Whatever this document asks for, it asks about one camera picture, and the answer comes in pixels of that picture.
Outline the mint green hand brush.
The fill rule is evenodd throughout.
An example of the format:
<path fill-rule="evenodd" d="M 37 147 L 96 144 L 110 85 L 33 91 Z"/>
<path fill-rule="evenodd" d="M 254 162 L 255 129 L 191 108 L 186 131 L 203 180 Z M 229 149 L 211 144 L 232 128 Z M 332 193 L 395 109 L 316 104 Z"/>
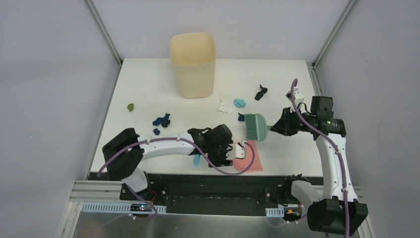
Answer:
<path fill-rule="evenodd" d="M 264 141 L 270 132 L 271 125 L 261 114 L 245 114 L 246 139 L 253 141 Z"/>

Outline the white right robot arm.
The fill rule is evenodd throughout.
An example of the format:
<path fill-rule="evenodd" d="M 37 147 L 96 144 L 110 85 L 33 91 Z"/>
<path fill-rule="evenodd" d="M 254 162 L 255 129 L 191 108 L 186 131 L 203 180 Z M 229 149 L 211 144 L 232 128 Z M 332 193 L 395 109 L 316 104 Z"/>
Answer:
<path fill-rule="evenodd" d="M 367 218 L 368 207 L 359 201 L 351 182 L 345 124 L 334 117 L 331 97 L 313 96 L 310 112 L 301 112 L 301 105 L 284 108 L 270 131 L 284 136 L 308 132 L 313 136 L 321 158 L 323 193 L 317 193 L 301 174 L 291 175 L 279 189 L 280 201 L 299 201 L 306 207 L 310 230 L 348 238 Z"/>

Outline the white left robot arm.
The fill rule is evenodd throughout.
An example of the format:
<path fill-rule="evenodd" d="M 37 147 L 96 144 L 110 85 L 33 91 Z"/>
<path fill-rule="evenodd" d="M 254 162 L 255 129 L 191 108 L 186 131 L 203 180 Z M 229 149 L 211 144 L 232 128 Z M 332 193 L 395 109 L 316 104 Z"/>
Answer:
<path fill-rule="evenodd" d="M 97 175 L 106 170 L 108 178 L 122 181 L 132 189 L 138 200 L 150 197 L 147 174 L 138 169 L 141 161 L 169 155 L 202 155 L 210 166 L 231 166 L 227 153 L 233 149 L 233 135 L 225 124 L 215 128 L 191 128 L 176 135 L 145 136 L 134 128 L 126 128 L 102 147 L 105 164 Z"/>

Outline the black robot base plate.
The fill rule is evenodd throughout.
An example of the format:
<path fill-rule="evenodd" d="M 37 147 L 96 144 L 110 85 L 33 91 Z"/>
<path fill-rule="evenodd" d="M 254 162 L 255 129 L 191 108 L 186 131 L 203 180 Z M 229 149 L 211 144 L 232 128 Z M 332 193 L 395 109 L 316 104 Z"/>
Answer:
<path fill-rule="evenodd" d="M 148 175 L 138 195 L 168 213 L 264 216 L 267 208 L 298 204 L 290 193 L 293 176 Z"/>

